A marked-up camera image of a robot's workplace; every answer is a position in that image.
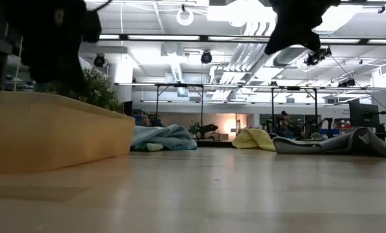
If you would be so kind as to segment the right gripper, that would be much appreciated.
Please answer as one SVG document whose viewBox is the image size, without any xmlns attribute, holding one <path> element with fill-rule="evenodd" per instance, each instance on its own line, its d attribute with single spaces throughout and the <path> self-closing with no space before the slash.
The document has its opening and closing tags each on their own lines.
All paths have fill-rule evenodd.
<svg viewBox="0 0 386 233">
<path fill-rule="evenodd" d="M 303 30 L 297 43 L 318 51 L 321 48 L 319 35 L 312 31 L 323 22 L 323 15 L 331 6 L 339 6 L 341 0 L 269 0 L 277 14 L 277 24 L 265 47 L 265 54 L 274 54 L 296 44 L 290 30 Z"/>
</svg>

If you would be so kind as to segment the small artificial green plant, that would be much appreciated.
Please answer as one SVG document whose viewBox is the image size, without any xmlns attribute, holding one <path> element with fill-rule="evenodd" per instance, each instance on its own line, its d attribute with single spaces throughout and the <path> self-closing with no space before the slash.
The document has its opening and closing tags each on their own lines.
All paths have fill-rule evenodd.
<svg viewBox="0 0 386 233">
<path fill-rule="evenodd" d="M 84 90 L 77 91 L 70 85 L 54 82 L 49 85 L 48 92 L 122 113 L 122 102 L 118 99 L 117 92 L 112 89 L 109 76 L 94 68 L 84 68 L 82 72 Z"/>
</svg>

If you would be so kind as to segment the orange translucent plastic bin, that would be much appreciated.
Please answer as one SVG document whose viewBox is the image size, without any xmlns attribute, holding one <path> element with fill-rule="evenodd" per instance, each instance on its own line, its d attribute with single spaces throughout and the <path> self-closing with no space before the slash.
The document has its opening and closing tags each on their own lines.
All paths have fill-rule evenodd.
<svg viewBox="0 0 386 233">
<path fill-rule="evenodd" d="M 0 173 L 46 172 L 130 151 L 135 120 L 57 94 L 0 91 Z"/>
</svg>

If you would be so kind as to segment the light blue microfiber towel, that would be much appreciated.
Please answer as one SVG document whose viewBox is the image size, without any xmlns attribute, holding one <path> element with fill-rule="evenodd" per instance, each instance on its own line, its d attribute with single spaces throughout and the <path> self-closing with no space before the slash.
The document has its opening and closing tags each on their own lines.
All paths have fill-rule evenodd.
<svg viewBox="0 0 386 233">
<path fill-rule="evenodd" d="M 135 126 L 131 146 L 139 143 L 162 144 L 162 150 L 195 150 L 196 141 L 191 138 L 188 130 L 183 126 L 173 124 L 168 127 L 159 126 Z"/>
</svg>

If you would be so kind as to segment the yellow microfiber towel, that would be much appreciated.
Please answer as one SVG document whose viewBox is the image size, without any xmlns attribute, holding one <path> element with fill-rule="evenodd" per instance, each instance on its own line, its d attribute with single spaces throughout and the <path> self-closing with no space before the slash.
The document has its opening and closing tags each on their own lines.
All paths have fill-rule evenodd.
<svg viewBox="0 0 386 233">
<path fill-rule="evenodd" d="M 261 129 L 243 129 L 232 141 L 238 149 L 261 149 L 276 152 L 269 133 Z"/>
</svg>

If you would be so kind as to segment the grey microfiber towel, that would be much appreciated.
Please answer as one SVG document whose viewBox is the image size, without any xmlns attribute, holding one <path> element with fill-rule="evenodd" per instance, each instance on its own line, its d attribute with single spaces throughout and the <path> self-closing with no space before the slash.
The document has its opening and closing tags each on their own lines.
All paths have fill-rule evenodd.
<svg viewBox="0 0 386 233">
<path fill-rule="evenodd" d="M 351 133 L 312 143 L 275 137 L 273 145 L 278 153 L 386 157 L 386 143 L 367 128 L 359 128 Z"/>
</svg>

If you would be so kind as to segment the black aluminium table frame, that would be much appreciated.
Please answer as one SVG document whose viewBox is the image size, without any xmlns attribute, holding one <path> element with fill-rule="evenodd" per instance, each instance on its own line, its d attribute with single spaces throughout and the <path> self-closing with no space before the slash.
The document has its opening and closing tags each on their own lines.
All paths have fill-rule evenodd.
<svg viewBox="0 0 386 233">
<path fill-rule="evenodd" d="M 196 144 L 199 148 L 233 148 L 229 141 L 197 140 Z"/>
</svg>

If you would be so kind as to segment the long ceiling light strip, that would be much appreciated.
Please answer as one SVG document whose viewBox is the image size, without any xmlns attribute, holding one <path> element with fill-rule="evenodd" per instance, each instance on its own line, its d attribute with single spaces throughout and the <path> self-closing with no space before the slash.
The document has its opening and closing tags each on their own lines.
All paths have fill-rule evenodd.
<svg viewBox="0 0 386 233">
<path fill-rule="evenodd" d="M 175 34 L 102 34 L 100 41 L 186 41 L 211 43 L 267 43 L 269 36 L 180 36 Z M 325 45 L 377 45 L 386 46 L 386 38 L 320 38 Z"/>
</svg>

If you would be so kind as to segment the light green microfiber towel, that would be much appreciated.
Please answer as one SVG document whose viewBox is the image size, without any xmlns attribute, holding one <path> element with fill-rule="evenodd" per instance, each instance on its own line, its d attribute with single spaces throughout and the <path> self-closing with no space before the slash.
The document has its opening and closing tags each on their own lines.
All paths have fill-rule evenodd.
<svg viewBox="0 0 386 233">
<path fill-rule="evenodd" d="M 131 147 L 132 151 L 144 151 L 144 152 L 155 152 L 155 151 L 161 151 L 164 148 L 162 144 L 156 144 L 156 143 L 139 143 Z"/>
</svg>

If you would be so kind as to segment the cardboard box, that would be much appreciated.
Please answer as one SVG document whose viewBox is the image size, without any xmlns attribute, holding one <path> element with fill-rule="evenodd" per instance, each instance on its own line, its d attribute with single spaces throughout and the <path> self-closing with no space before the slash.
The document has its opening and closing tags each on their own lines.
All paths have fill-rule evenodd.
<svg viewBox="0 0 386 233">
<path fill-rule="evenodd" d="M 228 141 L 229 135 L 224 133 L 213 132 L 209 135 L 209 138 L 212 139 L 213 141 Z"/>
</svg>

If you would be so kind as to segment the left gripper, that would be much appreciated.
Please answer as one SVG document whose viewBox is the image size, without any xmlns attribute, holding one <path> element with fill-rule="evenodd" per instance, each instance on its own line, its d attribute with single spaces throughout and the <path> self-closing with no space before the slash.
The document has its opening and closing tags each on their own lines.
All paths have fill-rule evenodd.
<svg viewBox="0 0 386 233">
<path fill-rule="evenodd" d="M 66 91 L 85 91 L 78 49 L 82 41 L 84 0 L 26 0 L 22 5 L 23 61 L 34 63 L 34 91 L 55 84 Z M 60 63 L 41 62 L 44 58 Z"/>
</svg>

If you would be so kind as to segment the black background workstation frame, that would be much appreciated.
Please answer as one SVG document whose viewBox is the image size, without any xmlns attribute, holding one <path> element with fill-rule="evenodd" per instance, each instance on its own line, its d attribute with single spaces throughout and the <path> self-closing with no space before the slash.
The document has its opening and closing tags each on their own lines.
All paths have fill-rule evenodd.
<svg viewBox="0 0 386 233">
<path fill-rule="evenodd" d="M 156 88 L 157 88 L 157 94 L 156 94 L 156 114 L 158 114 L 158 107 L 159 107 L 159 96 L 160 96 L 160 92 L 159 92 L 159 89 L 160 87 L 176 87 L 176 88 L 179 88 L 179 87 L 182 87 L 182 88 L 187 88 L 187 87 L 191 87 L 193 88 L 198 94 L 199 96 L 201 97 L 201 125 L 203 125 L 203 94 L 204 94 L 204 85 L 203 84 L 198 84 L 198 83 L 156 83 L 155 84 Z"/>
<path fill-rule="evenodd" d="M 275 97 L 278 93 L 281 93 L 282 91 L 305 91 L 311 98 L 314 99 L 314 108 L 315 108 L 315 118 L 313 123 L 318 123 L 318 100 L 317 100 L 317 93 L 318 88 L 317 87 L 300 87 L 300 86 L 271 86 L 271 121 L 273 122 L 273 126 L 276 126 L 275 124 Z"/>
</svg>

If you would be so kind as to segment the black computer monitor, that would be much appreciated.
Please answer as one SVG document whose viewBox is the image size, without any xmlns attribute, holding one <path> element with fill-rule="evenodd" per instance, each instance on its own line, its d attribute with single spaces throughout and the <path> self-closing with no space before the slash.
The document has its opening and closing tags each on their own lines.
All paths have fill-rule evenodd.
<svg viewBox="0 0 386 233">
<path fill-rule="evenodd" d="M 354 127 L 377 128 L 380 125 L 379 109 L 376 105 L 349 103 L 350 123 Z"/>
</svg>

